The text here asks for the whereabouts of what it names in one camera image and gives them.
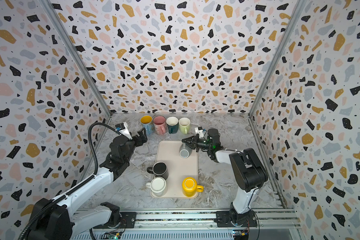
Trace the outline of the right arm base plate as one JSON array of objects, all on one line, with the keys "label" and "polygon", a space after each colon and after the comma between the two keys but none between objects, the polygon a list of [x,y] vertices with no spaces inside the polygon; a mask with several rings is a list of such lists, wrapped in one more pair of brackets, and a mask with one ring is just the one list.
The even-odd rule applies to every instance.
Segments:
[{"label": "right arm base plate", "polygon": [[257,227],[257,217],[253,211],[248,211],[244,214],[238,214],[235,210],[217,211],[214,222],[219,228],[245,228]]}]

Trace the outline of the white mug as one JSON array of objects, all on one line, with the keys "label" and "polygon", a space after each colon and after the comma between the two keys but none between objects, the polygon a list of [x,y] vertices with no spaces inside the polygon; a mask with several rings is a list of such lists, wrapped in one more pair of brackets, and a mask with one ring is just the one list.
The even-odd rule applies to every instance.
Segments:
[{"label": "white mug", "polygon": [[162,177],[156,177],[146,183],[146,188],[150,189],[156,197],[162,197],[167,192],[167,182]]}]

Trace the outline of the dark green mug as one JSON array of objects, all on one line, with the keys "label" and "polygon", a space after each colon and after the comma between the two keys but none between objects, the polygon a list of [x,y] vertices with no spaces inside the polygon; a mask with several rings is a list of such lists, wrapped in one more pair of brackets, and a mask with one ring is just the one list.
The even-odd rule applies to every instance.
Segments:
[{"label": "dark green mug", "polygon": [[179,130],[179,119],[177,117],[169,117],[166,120],[168,133],[176,134]]}]

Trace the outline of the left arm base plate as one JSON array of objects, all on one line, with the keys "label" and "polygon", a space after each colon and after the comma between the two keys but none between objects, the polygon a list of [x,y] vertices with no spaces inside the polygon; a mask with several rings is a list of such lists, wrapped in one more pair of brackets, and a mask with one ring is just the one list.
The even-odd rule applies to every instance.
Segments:
[{"label": "left arm base plate", "polygon": [[115,212],[111,214],[106,226],[114,229],[133,229],[135,227],[136,219],[136,212]]}]

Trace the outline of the black mug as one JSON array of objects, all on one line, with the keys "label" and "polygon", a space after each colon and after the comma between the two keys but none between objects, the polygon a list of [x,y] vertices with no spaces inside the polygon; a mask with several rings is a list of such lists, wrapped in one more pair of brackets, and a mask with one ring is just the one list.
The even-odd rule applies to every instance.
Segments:
[{"label": "black mug", "polygon": [[152,167],[148,167],[147,172],[153,174],[155,178],[161,177],[167,180],[169,177],[168,167],[164,162],[157,162]]}]

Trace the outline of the cream plastic tray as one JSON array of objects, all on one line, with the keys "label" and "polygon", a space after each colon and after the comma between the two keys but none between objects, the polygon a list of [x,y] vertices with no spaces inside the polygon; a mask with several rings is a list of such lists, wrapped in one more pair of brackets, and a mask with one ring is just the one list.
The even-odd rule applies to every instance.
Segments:
[{"label": "cream plastic tray", "polygon": [[180,156],[181,141],[161,141],[158,145],[156,162],[163,162],[169,169],[169,177],[166,180],[167,191],[161,198],[187,199],[184,195],[182,182],[191,177],[198,180],[198,154],[192,151],[188,158]]}]

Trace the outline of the pink patterned mug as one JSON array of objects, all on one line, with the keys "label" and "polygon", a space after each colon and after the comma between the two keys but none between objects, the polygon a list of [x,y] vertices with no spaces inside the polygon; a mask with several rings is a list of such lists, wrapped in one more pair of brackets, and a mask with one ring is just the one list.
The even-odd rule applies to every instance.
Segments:
[{"label": "pink patterned mug", "polygon": [[158,135],[164,135],[167,132],[166,118],[164,116],[156,116],[153,119],[155,132]]}]

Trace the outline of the yellow mug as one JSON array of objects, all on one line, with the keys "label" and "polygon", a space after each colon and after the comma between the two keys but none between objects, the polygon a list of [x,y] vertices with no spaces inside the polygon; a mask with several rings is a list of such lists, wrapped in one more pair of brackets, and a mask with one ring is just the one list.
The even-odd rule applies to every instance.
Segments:
[{"label": "yellow mug", "polygon": [[202,193],[204,191],[204,187],[198,185],[197,181],[194,178],[185,178],[182,182],[182,190],[183,194],[190,198],[198,193]]}]

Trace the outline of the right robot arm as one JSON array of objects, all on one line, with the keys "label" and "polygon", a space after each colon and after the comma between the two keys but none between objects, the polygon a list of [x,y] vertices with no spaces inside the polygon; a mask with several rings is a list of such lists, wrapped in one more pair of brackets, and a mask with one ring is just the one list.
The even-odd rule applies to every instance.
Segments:
[{"label": "right robot arm", "polygon": [[258,191],[268,181],[268,174],[255,150],[229,150],[221,145],[220,133],[217,129],[207,130],[207,135],[199,133],[182,139],[182,143],[192,150],[206,152],[216,163],[231,165],[238,191],[229,211],[216,212],[215,222],[219,227],[241,227],[250,223],[254,216],[252,202]]}]

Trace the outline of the light blue yellow-inside mug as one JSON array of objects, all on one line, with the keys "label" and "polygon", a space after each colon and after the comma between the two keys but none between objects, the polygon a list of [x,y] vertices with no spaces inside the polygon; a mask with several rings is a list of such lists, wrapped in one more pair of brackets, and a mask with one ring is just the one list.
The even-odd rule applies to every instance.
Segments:
[{"label": "light blue yellow-inside mug", "polygon": [[155,132],[153,118],[151,116],[146,115],[141,117],[140,122],[143,125],[144,129],[146,130],[147,135],[150,135]]}]

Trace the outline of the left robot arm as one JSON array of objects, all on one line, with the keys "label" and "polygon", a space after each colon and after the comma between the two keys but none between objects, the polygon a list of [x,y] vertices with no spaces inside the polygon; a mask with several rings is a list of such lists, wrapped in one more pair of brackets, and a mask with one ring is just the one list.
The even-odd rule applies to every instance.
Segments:
[{"label": "left robot arm", "polygon": [[20,240],[69,240],[94,227],[126,229],[128,221],[123,218],[120,207],[108,202],[92,210],[77,210],[95,193],[118,179],[130,165],[136,147],[148,140],[146,130],[130,136],[126,129],[119,131],[110,144],[111,151],[102,164],[96,164],[92,175],[73,188],[51,200],[39,200],[31,213],[28,224],[20,233]]}]

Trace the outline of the grey mug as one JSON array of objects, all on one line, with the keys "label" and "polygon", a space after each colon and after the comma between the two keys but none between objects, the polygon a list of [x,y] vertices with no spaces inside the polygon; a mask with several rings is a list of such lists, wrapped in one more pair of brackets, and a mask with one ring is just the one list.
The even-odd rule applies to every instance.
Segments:
[{"label": "grey mug", "polygon": [[193,150],[189,146],[187,146],[185,143],[182,143],[182,146],[179,150],[179,155],[181,158],[186,159],[192,154],[192,151]]}]

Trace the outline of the light green mug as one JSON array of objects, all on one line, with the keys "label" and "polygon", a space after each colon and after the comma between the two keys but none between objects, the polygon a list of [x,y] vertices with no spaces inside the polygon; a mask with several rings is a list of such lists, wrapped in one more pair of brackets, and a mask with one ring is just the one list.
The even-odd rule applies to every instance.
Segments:
[{"label": "light green mug", "polygon": [[179,130],[182,134],[190,134],[191,133],[191,121],[188,118],[180,118],[179,119]]}]

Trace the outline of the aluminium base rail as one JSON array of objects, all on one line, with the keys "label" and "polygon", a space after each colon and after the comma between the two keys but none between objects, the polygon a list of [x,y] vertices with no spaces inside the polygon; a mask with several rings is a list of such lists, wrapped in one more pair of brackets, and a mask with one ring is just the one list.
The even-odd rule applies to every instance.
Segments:
[{"label": "aluminium base rail", "polygon": [[289,209],[254,209],[257,227],[219,228],[217,211],[226,209],[125,209],[136,212],[133,229],[93,228],[72,240],[303,240],[299,220]]}]

